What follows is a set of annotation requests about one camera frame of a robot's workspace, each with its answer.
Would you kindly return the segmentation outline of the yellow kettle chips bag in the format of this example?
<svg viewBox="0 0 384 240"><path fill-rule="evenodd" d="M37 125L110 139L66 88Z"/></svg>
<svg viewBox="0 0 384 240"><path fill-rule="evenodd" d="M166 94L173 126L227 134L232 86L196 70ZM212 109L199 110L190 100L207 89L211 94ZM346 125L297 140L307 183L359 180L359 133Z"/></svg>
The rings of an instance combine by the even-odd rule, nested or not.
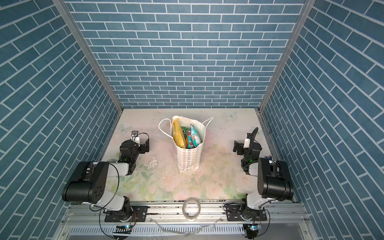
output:
<svg viewBox="0 0 384 240"><path fill-rule="evenodd" d="M175 144L180 148L186 149L187 148L186 138L184 136L184 133L178 118L175 118L173 120L173 130L174 130L173 139Z"/></svg>

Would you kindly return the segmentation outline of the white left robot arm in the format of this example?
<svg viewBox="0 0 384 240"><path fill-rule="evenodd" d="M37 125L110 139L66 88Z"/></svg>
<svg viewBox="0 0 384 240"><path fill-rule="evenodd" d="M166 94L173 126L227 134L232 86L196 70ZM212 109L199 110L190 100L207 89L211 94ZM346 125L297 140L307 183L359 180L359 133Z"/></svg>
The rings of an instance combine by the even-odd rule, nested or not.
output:
<svg viewBox="0 0 384 240"><path fill-rule="evenodd" d="M130 176L136 168L140 154L150 151L150 139L140 143L138 135L124 141L120 146L119 160L116 162L80 162L62 192L62 199L69 203L88 203L109 212L132 211L130 200L119 196L117 191L106 190L107 179Z"/></svg>

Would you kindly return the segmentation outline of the green Fox's spring tea candy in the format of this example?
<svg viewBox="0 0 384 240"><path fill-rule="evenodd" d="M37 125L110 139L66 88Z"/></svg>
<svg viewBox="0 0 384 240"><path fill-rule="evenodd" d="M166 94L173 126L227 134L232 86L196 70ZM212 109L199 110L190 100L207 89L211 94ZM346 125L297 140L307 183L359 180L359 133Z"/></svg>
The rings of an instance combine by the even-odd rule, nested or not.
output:
<svg viewBox="0 0 384 240"><path fill-rule="evenodd" d="M182 129L185 141L188 142L188 132L189 132L190 128L181 126L181 129Z"/></svg>

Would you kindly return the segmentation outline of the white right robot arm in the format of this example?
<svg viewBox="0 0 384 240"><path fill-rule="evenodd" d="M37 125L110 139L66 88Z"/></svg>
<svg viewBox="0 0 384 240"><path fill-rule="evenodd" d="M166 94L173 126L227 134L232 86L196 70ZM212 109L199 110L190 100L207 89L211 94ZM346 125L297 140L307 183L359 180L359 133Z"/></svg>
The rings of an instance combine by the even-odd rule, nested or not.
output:
<svg viewBox="0 0 384 240"><path fill-rule="evenodd" d="M257 178L257 190L242 199L242 213L261 211L273 201L291 200L294 196L287 163L261 158L261 150L260 143L251 139L243 144L234 141L233 152L243 157L241 168L246 175Z"/></svg>

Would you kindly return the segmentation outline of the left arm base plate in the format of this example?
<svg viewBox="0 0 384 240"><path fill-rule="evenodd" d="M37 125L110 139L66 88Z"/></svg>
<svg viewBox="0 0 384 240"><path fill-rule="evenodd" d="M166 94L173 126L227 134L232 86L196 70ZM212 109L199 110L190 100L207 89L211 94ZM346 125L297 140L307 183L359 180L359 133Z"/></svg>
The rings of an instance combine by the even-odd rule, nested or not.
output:
<svg viewBox="0 0 384 240"><path fill-rule="evenodd" d="M138 223L145 222L148 206L123 207L120 211L106 211L106 223Z"/></svg>

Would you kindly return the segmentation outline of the white patterned paper bag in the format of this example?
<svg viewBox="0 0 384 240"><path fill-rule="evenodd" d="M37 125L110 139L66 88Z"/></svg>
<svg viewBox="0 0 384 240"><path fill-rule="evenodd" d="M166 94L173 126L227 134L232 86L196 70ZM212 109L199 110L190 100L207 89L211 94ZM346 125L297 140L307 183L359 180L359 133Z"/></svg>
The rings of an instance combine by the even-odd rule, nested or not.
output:
<svg viewBox="0 0 384 240"><path fill-rule="evenodd" d="M183 149L178 147L175 144L173 139L173 133L174 133L173 120L175 118L179 119L179 123L181 126L190 128L191 125L193 125L196 128L202 140L202 143L198 147L194 147L192 143L190 130L188 132L188 141L189 141L190 149ZM165 131L162 131L162 133L164 133L167 137L172 139L172 147L173 147L174 156L176 159L176 164L179 169L179 172L186 173L199 168L203 146L205 142L206 129L213 119L214 118L211 117L201 123L197 120L193 120L193 119L189 119L181 116L174 116L172 117L172 119L163 119L160 121L158 125L160 130L162 129L161 125L164 121L167 121L170 123L170 132L166 133Z"/></svg>

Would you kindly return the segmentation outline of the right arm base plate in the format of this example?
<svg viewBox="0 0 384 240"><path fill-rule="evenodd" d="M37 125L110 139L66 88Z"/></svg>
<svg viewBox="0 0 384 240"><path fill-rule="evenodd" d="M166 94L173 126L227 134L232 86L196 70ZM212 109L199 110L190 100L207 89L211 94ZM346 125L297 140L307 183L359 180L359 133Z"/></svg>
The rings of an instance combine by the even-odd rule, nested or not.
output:
<svg viewBox="0 0 384 240"><path fill-rule="evenodd" d="M228 222L263 222L267 220L265 211L253 210L237 203L224 204L223 210Z"/></svg>

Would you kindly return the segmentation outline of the teal Fox's mint blossom candy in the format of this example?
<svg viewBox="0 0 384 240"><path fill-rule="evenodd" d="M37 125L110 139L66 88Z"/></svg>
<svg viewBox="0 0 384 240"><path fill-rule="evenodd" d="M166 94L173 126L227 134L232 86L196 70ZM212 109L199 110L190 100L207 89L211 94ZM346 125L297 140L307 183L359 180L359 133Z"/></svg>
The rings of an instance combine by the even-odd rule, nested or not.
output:
<svg viewBox="0 0 384 240"><path fill-rule="evenodd" d="M191 140L192 140L194 147L198 147L202 143L202 140L201 140L201 137L200 137L198 131L196 130L196 128L193 125L191 125L191 127L190 127L190 133L191 133Z"/></svg>

